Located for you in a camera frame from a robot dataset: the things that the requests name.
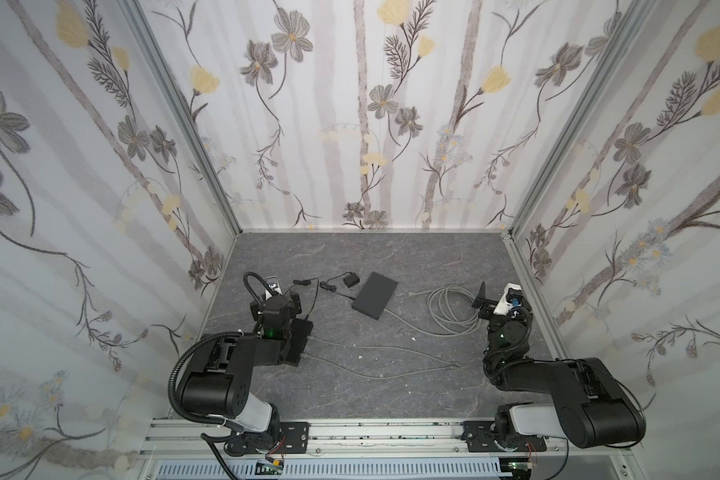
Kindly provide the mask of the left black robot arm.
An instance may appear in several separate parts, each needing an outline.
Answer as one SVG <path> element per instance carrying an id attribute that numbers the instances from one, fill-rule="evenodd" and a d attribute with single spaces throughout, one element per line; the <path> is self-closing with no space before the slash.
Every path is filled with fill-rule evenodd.
<path id="1" fill-rule="evenodd" d="M 272 277 L 243 275 L 253 297 L 250 332 L 208 335 L 177 360 L 167 384 L 174 413 L 190 422 L 225 428 L 220 435 L 202 433 L 217 461 L 227 456 L 262 453 L 266 459 L 283 455 L 288 434 L 278 408 L 251 392 L 254 369 L 299 365 L 313 324 L 301 319 L 301 299 L 281 290 Z"/>

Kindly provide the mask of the black ribbed network switch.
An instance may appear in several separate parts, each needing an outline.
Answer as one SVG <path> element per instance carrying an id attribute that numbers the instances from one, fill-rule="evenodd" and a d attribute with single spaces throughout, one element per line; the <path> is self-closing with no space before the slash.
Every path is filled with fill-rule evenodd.
<path id="1" fill-rule="evenodd" d="M 309 320 L 294 319 L 292 321 L 289 348 L 284 357 L 284 364 L 293 367 L 297 367 L 299 365 L 301 355 L 304 353 L 313 327 L 314 324 Z"/>

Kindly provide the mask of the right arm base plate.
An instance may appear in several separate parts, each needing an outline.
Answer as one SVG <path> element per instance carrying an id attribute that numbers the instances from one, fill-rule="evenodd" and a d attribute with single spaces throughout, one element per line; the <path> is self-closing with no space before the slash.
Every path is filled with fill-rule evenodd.
<path id="1" fill-rule="evenodd" d="M 469 453 L 538 453 L 546 452 L 547 445 L 538 436 L 518 436 L 514 433 L 501 437 L 493 430 L 493 421 L 472 420 L 462 423 L 460 439 Z"/>

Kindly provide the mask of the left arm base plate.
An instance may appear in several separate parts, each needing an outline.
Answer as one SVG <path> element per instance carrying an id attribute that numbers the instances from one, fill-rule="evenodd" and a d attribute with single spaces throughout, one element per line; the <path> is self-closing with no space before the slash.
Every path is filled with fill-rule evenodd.
<path id="1" fill-rule="evenodd" d="M 224 452 L 232 457 L 267 454 L 305 454 L 309 440 L 309 422 L 283 422 L 261 433 L 243 433 L 224 443 Z"/>

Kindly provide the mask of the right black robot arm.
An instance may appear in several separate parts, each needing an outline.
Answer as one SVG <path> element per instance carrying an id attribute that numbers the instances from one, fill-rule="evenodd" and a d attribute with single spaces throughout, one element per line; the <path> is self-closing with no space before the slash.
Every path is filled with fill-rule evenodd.
<path id="1" fill-rule="evenodd" d="M 497 408 L 490 435 L 502 449 L 519 448 L 533 437 L 563 439 L 580 448 L 629 448 L 645 436 L 639 402 L 597 358 L 537 360 L 529 339 L 534 316 L 518 284 L 490 300 L 482 284 L 472 307 L 488 322 L 483 373 L 504 392 L 550 397 L 549 404 L 517 403 Z"/>

